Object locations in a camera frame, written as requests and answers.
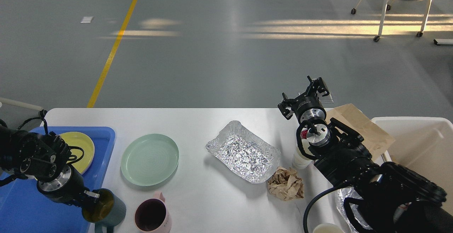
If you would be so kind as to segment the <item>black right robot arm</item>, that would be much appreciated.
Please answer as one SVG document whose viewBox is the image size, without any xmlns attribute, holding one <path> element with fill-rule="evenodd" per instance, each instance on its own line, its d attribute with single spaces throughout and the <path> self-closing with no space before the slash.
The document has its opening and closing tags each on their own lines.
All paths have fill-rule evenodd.
<svg viewBox="0 0 453 233">
<path fill-rule="evenodd" d="M 303 216 L 307 233 L 308 215 L 320 198 L 352 187 L 360 199 L 343 201 L 350 224 L 359 233 L 451 233 L 452 215 L 442 209 L 446 192 L 418 173 L 394 162 L 378 165 L 364 146 L 363 136 L 341 121 L 331 118 L 319 96 L 330 94 L 322 78 L 312 79 L 306 91 L 278 104 L 281 114 L 296 116 L 297 146 L 301 154 L 333 185 L 313 198 Z"/>
</svg>

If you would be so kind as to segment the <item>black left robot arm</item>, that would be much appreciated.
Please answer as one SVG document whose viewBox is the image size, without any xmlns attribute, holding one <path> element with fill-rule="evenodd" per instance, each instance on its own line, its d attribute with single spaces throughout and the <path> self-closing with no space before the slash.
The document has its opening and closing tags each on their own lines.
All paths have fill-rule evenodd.
<svg viewBox="0 0 453 233">
<path fill-rule="evenodd" d="M 74 168 L 84 158 L 84 149 L 69 146 L 61 136 L 49 131 L 43 113 L 38 119 L 44 124 L 43 135 L 23 130 L 22 125 L 11 129 L 1 121 L 0 162 L 1 169 L 8 174 L 1 180 L 1 186 L 32 176 L 37 180 L 39 193 L 52 202 L 94 207 L 100 201 L 100 193 L 89 190 Z"/>
</svg>

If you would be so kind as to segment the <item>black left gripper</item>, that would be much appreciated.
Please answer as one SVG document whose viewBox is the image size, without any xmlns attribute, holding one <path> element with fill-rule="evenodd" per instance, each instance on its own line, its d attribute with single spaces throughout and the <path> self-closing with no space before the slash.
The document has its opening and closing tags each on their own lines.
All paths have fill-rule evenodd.
<svg viewBox="0 0 453 233">
<path fill-rule="evenodd" d="M 98 201 L 98 190 L 89 191 L 84 179 L 73 165 L 65 165 L 57 178 L 49 181 L 37 181 L 37 189 L 45 197 L 55 203 L 82 206 L 84 199 Z"/>
</svg>

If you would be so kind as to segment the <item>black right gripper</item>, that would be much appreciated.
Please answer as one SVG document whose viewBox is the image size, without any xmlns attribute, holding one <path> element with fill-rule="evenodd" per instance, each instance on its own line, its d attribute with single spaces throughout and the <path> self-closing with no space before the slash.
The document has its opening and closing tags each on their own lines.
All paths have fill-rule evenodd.
<svg viewBox="0 0 453 233">
<path fill-rule="evenodd" d="M 283 117 L 286 120 L 291 119 L 293 114 L 296 115 L 298 123 L 304 120 L 325 120 L 326 111 L 319 101 L 320 99 L 330 99 L 330 91 L 322 78 L 312 79 L 307 76 L 310 84 L 301 98 L 288 98 L 282 92 L 282 101 L 277 105 Z"/>
</svg>

